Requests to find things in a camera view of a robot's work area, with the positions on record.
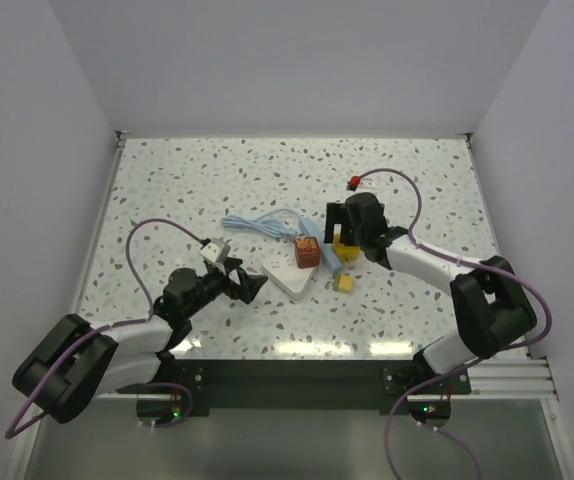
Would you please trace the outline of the yellow cube socket adapter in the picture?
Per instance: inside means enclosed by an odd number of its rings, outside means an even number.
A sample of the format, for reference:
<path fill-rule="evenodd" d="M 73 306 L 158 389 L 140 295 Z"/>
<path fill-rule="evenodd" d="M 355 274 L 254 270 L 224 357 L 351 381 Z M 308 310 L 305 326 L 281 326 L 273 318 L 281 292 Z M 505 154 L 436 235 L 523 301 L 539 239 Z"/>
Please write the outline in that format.
<path fill-rule="evenodd" d="M 355 245 L 343 244 L 339 234 L 335 234 L 333 237 L 332 251 L 342 263 L 356 261 L 360 256 L 360 248 Z"/>

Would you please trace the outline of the white triangular power strip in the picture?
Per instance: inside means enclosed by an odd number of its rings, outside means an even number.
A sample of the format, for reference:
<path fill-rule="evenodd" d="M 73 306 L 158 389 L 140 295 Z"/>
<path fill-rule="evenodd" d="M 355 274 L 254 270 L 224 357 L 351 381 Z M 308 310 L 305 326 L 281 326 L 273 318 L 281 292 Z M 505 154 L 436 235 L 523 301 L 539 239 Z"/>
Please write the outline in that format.
<path fill-rule="evenodd" d="M 304 297 L 317 268 L 301 269 L 294 259 L 276 257 L 262 263 L 262 271 L 268 279 L 293 300 Z"/>

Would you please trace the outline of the red square plug adapter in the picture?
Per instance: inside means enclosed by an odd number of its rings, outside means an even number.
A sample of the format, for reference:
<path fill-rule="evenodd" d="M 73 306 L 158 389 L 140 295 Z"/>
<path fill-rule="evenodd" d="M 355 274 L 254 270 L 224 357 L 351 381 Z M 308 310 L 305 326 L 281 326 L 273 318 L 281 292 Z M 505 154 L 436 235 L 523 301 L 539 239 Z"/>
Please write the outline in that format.
<path fill-rule="evenodd" d="M 295 261 L 299 269 L 315 268 L 320 264 L 320 247 L 315 236 L 295 239 Z"/>

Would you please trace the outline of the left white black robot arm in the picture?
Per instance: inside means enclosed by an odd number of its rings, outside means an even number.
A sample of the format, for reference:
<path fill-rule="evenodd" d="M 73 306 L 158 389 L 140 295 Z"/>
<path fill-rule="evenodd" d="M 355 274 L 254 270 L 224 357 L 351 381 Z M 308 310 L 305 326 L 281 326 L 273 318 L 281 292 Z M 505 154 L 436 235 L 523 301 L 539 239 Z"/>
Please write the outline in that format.
<path fill-rule="evenodd" d="M 192 317 L 221 296 L 249 304 L 268 281 L 240 259 L 204 265 L 203 275 L 174 270 L 149 319 L 95 328 L 77 314 L 62 317 L 17 368 L 13 387 L 61 424 L 104 393 L 136 384 L 167 390 L 174 368 L 162 359 L 191 333 Z"/>

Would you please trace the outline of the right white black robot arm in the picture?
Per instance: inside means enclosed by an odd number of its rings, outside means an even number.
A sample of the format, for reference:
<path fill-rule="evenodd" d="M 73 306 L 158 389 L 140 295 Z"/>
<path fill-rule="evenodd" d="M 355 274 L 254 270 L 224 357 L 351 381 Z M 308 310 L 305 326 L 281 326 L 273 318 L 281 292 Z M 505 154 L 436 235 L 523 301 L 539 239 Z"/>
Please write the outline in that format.
<path fill-rule="evenodd" d="M 536 326 L 536 314 L 504 258 L 458 260 L 443 250 L 432 254 L 412 241 L 408 229 L 387 223 L 384 205 L 372 193 L 328 203 L 325 243 L 334 240 L 336 228 L 340 242 L 359 247 L 370 262 L 412 275 L 451 298 L 456 329 L 413 357 L 412 379 L 423 392 L 436 392 L 448 372 L 493 357 Z"/>

